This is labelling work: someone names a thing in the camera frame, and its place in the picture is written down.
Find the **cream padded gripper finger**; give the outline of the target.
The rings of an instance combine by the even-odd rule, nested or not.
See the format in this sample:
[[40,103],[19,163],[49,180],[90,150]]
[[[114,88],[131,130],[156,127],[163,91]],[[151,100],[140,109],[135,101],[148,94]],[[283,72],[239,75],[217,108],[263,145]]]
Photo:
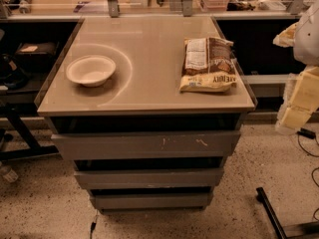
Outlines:
[[275,129],[286,135],[296,133],[318,109],[319,67],[307,66],[298,75],[288,75]]

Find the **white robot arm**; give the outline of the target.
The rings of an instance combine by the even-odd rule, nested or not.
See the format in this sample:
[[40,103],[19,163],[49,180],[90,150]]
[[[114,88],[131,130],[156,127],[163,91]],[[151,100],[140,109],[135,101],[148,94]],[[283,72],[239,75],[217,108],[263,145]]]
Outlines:
[[305,65],[299,75],[288,76],[283,104],[277,114],[276,130],[282,134],[293,134],[319,108],[319,0],[297,23],[278,34],[273,43],[283,48],[292,47],[294,59]]

